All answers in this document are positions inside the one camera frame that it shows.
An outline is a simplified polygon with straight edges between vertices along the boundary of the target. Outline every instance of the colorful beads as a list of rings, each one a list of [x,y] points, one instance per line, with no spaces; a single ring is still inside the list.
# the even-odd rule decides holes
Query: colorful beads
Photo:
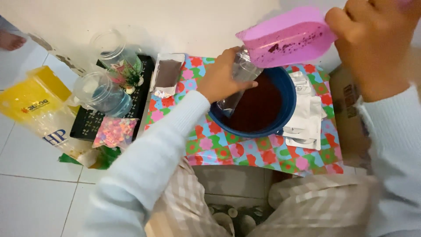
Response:
[[[138,118],[113,118],[104,117],[98,129],[92,147],[105,145],[110,148],[128,147],[132,142],[134,127]]]

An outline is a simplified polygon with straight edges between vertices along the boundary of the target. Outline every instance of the pink plastic scoop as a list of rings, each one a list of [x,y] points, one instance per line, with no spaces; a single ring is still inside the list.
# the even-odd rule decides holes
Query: pink plastic scoop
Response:
[[[299,7],[238,32],[252,63],[279,67],[322,56],[336,36],[318,8]]]

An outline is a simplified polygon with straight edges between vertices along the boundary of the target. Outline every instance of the yellow plastic bag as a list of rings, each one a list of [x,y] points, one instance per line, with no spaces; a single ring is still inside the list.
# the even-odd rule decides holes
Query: yellow plastic bag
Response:
[[[79,107],[64,101],[70,90],[48,66],[27,72],[27,79],[0,94],[0,112],[30,129],[86,167],[96,162],[92,143],[69,136]]]

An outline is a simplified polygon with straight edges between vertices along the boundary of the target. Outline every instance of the checkered pants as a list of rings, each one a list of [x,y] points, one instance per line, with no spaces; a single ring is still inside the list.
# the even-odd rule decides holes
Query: checkered pants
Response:
[[[269,192],[275,211],[248,237],[364,236],[375,183],[371,176],[355,175],[314,175],[276,183]],[[204,193],[182,159],[154,206],[147,236],[232,236],[212,218]]]

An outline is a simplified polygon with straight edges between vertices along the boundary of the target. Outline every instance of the blue water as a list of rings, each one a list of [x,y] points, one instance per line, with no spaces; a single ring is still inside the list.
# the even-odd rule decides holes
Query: blue water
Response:
[[[98,87],[92,97],[98,96],[106,89],[107,87],[105,85]],[[111,88],[107,97],[91,106],[96,110],[103,112],[106,116],[122,118],[130,111],[132,99],[130,95],[125,93],[122,89],[115,87]]]

